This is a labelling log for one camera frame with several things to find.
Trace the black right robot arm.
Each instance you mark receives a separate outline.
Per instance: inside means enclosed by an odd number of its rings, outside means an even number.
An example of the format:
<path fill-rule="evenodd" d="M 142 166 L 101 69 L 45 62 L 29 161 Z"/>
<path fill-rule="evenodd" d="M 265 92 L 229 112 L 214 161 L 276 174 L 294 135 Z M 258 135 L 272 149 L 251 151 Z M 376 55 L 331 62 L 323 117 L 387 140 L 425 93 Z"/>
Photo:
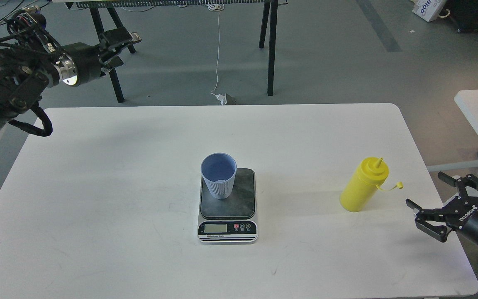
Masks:
<path fill-rule="evenodd" d="M 453 178 L 439 172 L 438 178 L 455 187 L 458 195 L 453 196 L 442 208 L 435 209 L 423 209 L 406 199 L 406 205 L 413 210 L 416 227 L 442 243 L 454 231 L 478 246 L 478 177 L 467 174 L 465 177 Z"/>

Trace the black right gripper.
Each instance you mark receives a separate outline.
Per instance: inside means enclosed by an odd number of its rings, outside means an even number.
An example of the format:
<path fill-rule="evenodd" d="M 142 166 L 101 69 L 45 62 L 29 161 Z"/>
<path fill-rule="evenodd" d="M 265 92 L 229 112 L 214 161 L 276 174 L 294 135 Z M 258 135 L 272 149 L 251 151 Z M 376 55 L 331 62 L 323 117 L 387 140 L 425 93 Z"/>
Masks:
<path fill-rule="evenodd" d="M 438 178 L 456 188 L 459 196 L 446 202 L 446 207 L 435 209 L 423 209 L 406 199 L 406 206 L 413 210 L 416 227 L 442 243 L 453 230 L 478 246 L 478 197 L 467 195 L 468 187 L 478 191 L 478 177 L 468 174 L 456 179 L 438 172 Z"/>

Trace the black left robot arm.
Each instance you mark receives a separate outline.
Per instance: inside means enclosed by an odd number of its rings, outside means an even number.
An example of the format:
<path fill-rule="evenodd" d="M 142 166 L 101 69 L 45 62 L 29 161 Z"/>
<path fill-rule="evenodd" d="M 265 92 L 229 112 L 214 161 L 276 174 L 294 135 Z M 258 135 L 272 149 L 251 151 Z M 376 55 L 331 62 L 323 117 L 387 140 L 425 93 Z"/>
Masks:
<path fill-rule="evenodd" d="M 38 8 L 21 8 L 6 21 L 0 38 L 0 131 L 6 125 L 40 137 L 53 126 L 39 102 L 45 89 L 65 83 L 77 87 L 105 76 L 123 64 L 122 50 L 141 41 L 120 25 L 99 33 L 99 42 L 62 46 L 46 30 Z"/>

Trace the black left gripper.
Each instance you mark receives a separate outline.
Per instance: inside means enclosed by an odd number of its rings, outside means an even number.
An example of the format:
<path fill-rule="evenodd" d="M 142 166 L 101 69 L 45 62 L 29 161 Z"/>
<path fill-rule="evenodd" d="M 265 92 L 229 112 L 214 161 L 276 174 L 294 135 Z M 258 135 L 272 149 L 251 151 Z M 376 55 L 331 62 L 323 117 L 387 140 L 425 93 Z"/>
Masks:
<path fill-rule="evenodd" d="M 59 60 L 55 63 L 61 83 L 78 87 L 102 78 L 124 62 L 118 55 L 104 54 L 101 64 L 100 51 L 118 52 L 141 42 L 138 32 L 129 32 L 126 28 L 108 30 L 98 37 L 99 44 L 95 46 L 76 42 L 61 47 Z"/>

